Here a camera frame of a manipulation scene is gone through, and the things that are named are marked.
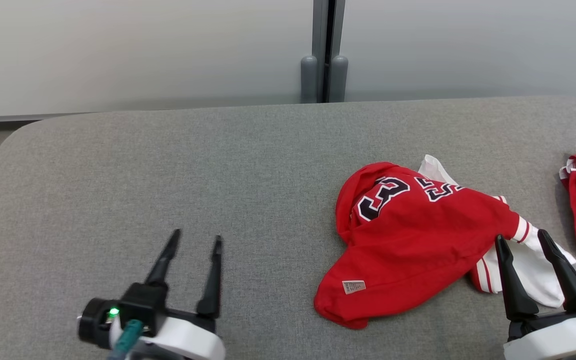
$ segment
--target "gray tablecloth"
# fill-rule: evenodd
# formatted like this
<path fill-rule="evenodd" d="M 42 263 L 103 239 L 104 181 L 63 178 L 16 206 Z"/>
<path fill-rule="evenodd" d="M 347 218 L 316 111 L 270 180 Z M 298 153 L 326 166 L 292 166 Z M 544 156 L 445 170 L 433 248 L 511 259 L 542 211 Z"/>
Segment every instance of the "gray tablecloth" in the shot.
<path fill-rule="evenodd" d="M 434 155 L 460 185 L 505 195 L 576 256 L 558 169 L 576 147 L 576 99 L 483 98 L 82 114 L 0 148 L 0 360 L 102 359 L 80 342 L 92 297 L 141 281 L 184 235 L 168 305 L 193 310 L 224 237 L 229 359 L 502 359 L 500 294 L 465 278 L 420 307 L 349 330 L 313 296 L 344 251 L 343 182 L 365 164 Z"/>

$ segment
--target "white panel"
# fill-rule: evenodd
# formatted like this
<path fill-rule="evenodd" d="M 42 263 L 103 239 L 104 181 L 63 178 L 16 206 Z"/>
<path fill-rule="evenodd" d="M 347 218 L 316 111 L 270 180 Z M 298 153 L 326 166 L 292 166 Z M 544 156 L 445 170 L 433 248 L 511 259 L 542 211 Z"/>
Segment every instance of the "white panel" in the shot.
<path fill-rule="evenodd" d="M 0 116 L 297 103 L 313 0 L 0 0 Z"/>
<path fill-rule="evenodd" d="M 346 0 L 346 101 L 576 95 L 576 0 Z"/>

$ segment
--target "clothing label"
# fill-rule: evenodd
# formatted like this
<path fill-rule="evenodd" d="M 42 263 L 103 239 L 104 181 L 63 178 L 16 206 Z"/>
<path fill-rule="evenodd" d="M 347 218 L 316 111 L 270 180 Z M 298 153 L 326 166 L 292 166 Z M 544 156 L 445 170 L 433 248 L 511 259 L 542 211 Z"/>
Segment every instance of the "clothing label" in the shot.
<path fill-rule="evenodd" d="M 342 281 L 341 284 L 346 295 L 366 290 L 366 283 L 363 280 Z"/>

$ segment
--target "robotic arm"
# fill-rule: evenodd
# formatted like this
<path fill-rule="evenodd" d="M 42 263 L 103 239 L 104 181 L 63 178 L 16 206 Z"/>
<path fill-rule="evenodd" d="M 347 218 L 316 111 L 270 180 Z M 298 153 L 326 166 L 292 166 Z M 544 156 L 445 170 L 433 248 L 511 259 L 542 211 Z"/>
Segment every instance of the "robotic arm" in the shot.
<path fill-rule="evenodd" d="M 93 298 L 78 318 L 78 337 L 103 349 L 115 349 L 129 321 L 138 321 L 138 339 L 126 360 L 224 360 L 226 349 L 215 335 L 222 287 L 221 236 L 212 249 L 212 266 L 196 313 L 166 308 L 165 282 L 170 261 L 177 252 L 181 231 L 175 230 L 143 283 L 134 282 L 119 300 Z"/>
<path fill-rule="evenodd" d="M 505 316 L 510 321 L 503 355 L 506 360 L 576 359 L 576 271 L 548 232 L 539 230 L 537 235 L 564 294 L 564 312 L 537 315 L 539 309 L 515 272 L 508 244 L 498 235 L 494 246 L 499 259 Z"/>

